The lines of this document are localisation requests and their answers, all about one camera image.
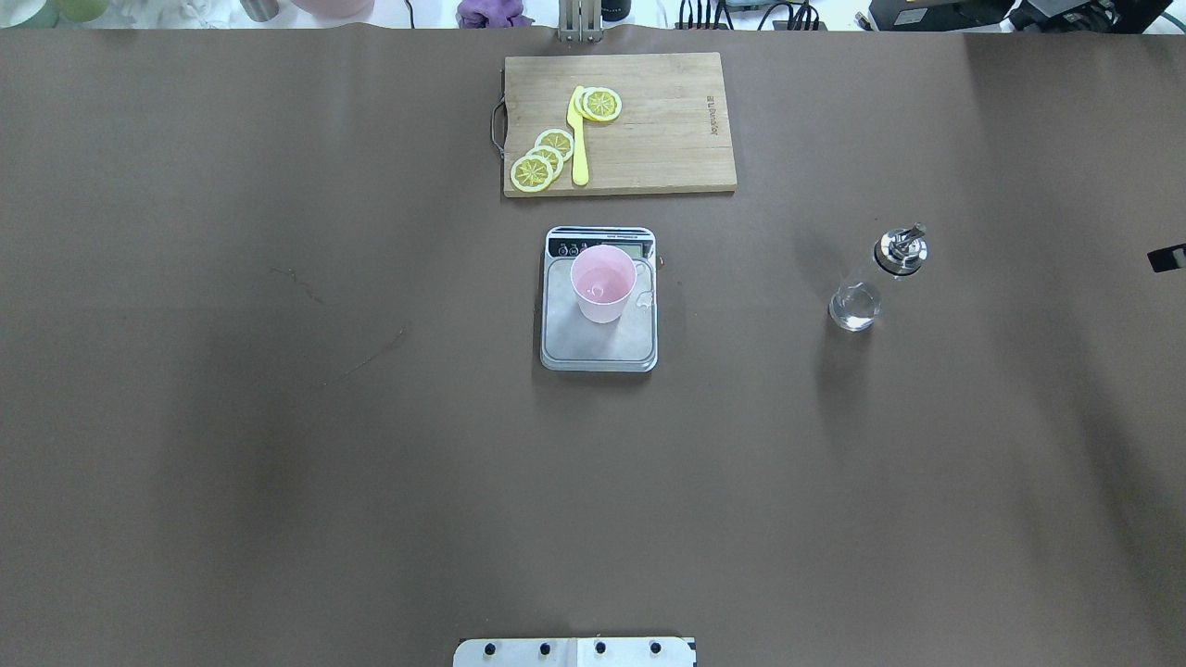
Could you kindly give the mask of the glass sauce bottle steel spout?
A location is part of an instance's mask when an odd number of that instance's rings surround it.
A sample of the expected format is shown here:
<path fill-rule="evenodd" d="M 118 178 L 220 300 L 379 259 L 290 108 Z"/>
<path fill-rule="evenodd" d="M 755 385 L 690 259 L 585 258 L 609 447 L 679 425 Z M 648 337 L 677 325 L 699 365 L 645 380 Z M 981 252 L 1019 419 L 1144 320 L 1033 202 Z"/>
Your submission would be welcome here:
<path fill-rule="evenodd" d="M 927 225 L 890 229 L 865 252 L 834 292 L 827 312 L 839 328 L 863 331 L 882 313 L 886 296 L 927 262 Z"/>

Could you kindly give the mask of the pink plastic cup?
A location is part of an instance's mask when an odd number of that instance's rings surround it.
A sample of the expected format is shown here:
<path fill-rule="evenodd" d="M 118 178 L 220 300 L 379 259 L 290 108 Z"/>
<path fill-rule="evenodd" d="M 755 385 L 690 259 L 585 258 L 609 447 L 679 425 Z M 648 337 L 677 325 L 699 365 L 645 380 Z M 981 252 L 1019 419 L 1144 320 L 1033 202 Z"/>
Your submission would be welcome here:
<path fill-rule="evenodd" d="M 618 320 L 635 292 L 635 258 L 617 244 L 593 244 L 576 255 L 569 279 L 586 320 Z"/>

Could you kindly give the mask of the grey digital kitchen scale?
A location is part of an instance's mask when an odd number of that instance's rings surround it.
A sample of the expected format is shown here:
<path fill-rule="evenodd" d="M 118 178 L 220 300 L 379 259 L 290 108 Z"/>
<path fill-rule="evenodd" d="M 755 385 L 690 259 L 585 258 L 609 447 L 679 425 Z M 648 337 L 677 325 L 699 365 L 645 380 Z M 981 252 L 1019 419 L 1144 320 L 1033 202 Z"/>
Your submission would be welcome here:
<path fill-rule="evenodd" d="M 560 225 L 546 235 L 538 297 L 538 360 L 551 371 L 652 371 L 658 360 L 655 233 L 640 227 Z M 586 320 L 569 271 L 593 244 L 635 258 L 637 282 L 618 320 Z"/>

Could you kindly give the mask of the wooden cutting board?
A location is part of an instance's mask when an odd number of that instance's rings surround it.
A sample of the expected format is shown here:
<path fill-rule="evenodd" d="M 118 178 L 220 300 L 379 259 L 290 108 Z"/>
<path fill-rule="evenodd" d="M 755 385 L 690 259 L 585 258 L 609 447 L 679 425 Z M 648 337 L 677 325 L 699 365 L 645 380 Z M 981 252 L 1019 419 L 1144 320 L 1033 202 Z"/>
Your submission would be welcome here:
<path fill-rule="evenodd" d="M 584 123 L 588 182 L 575 184 L 563 170 L 546 197 L 737 190 L 719 52 L 508 57 L 503 84 L 506 165 L 542 132 L 567 128 L 578 87 L 611 89 L 623 102 L 619 117 Z"/>

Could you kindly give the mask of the lemon slice single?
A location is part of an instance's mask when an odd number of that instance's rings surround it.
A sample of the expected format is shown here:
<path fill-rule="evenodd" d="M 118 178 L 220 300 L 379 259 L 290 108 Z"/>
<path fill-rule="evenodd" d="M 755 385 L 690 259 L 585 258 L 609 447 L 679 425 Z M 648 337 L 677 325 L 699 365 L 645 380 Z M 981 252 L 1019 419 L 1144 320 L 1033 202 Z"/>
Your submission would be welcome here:
<path fill-rule="evenodd" d="M 580 94 L 578 110 L 594 122 L 612 122 L 623 110 L 621 97 L 606 87 L 587 87 Z"/>

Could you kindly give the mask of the yellow plastic knife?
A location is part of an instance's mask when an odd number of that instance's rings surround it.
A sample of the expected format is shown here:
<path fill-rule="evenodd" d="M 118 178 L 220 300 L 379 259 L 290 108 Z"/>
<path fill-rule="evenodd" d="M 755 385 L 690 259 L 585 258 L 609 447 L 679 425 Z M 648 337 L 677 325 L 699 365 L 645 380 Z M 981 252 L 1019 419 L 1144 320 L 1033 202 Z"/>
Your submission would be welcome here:
<path fill-rule="evenodd" d="M 570 157 L 570 177 L 574 186 L 584 188 L 589 182 L 589 169 L 584 136 L 585 115 L 579 110 L 585 88 L 576 85 L 570 94 L 566 113 L 566 122 L 573 135 L 573 153 Z"/>

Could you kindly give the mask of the black water bottle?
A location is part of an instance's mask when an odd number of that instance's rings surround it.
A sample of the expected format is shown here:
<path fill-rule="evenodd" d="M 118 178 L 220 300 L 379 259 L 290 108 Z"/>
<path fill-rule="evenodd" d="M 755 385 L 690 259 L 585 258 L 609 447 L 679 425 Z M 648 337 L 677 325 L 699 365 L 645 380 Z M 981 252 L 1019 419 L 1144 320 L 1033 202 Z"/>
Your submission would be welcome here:
<path fill-rule="evenodd" d="M 631 12 L 631 0 L 601 0 L 600 14 L 604 21 L 619 23 L 626 19 Z"/>

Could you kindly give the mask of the lemon slice back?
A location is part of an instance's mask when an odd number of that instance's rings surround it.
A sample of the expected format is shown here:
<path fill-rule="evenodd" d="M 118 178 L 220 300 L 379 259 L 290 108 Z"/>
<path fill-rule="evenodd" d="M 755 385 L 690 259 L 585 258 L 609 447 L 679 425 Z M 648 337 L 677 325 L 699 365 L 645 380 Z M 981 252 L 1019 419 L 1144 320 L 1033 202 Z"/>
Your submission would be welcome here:
<path fill-rule="evenodd" d="M 574 152 L 574 136 L 563 128 L 547 128 L 538 133 L 535 147 L 546 146 L 560 153 L 565 161 L 568 161 Z"/>

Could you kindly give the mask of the lemon slice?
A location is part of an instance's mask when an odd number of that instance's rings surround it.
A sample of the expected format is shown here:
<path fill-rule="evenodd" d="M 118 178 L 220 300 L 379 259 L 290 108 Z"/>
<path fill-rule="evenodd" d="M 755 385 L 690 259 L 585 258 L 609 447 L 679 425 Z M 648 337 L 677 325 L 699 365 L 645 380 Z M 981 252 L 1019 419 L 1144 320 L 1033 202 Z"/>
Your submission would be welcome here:
<path fill-rule="evenodd" d="M 547 128 L 538 133 L 535 147 L 546 146 L 560 153 L 565 161 L 568 161 L 574 152 L 574 136 L 563 128 Z"/>
<path fill-rule="evenodd" d="M 541 157 L 522 155 L 509 170 L 509 182 L 518 193 L 542 193 L 550 188 L 549 165 Z"/>
<path fill-rule="evenodd" d="M 533 150 L 527 152 L 527 155 L 541 157 L 542 160 L 546 160 L 549 166 L 551 179 L 555 179 L 566 165 L 563 152 L 551 146 L 534 146 Z"/>

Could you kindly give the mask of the lemon slice middle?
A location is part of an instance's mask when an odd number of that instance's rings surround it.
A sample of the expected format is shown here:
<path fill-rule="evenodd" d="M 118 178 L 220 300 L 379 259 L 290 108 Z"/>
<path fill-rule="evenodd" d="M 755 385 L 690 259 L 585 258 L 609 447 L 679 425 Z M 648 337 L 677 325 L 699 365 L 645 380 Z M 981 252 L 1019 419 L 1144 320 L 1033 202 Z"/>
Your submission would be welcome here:
<path fill-rule="evenodd" d="M 546 160 L 549 166 L 551 179 L 555 179 L 566 165 L 563 152 L 551 146 L 534 146 L 533 150 L 527 152 L 527 155 L 541 157 L 542 160 Z"/>

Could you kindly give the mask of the lemon slice front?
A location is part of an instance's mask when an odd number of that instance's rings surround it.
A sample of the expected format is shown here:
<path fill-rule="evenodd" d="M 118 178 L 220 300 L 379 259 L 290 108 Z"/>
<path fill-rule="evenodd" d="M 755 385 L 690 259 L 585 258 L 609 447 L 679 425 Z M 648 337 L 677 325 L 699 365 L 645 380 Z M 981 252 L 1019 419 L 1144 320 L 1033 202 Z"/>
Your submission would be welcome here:
<path fill-rule="evenodd" d="M 541 157 L 522 155 L 509 170 L 509 182 L 518 193 L 542 193 L 550 188 L 549 165 Z"/>

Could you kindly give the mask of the purple cloth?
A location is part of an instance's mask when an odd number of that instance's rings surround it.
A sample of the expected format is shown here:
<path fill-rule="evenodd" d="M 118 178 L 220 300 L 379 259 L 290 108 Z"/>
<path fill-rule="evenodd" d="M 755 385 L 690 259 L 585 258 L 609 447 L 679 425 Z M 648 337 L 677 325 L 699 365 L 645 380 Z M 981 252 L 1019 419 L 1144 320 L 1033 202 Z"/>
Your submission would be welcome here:
<path fill-rule="evenodd" d="M 465 0 L 458 4 L 461 28 L 505 28 L 531 26 L 535 21 L 524 13 L 519 0 Z"/>

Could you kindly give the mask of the pink bowl with ice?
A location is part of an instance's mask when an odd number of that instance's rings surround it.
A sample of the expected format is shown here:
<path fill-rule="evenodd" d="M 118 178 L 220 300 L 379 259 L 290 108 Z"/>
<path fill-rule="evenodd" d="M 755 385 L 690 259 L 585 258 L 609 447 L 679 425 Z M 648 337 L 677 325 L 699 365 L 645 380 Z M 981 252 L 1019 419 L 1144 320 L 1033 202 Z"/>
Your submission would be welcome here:
<path fill-rule="evenodd" d="M 344 19 L 369 11 L 374 0 L 293 0 L 292 4 L 319 19 Z"/>

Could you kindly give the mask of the aluminium frame post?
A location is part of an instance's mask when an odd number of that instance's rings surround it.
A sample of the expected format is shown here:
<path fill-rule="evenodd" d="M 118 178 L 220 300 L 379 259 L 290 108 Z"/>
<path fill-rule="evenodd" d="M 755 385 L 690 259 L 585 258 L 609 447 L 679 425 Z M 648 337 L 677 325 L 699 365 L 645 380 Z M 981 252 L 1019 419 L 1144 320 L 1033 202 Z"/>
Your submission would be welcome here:
<path fill-rule="evenodd" d="M 560 0 L 557 39 L 565 44 L 595 44 L 604 38 L 601 0 Z"/>

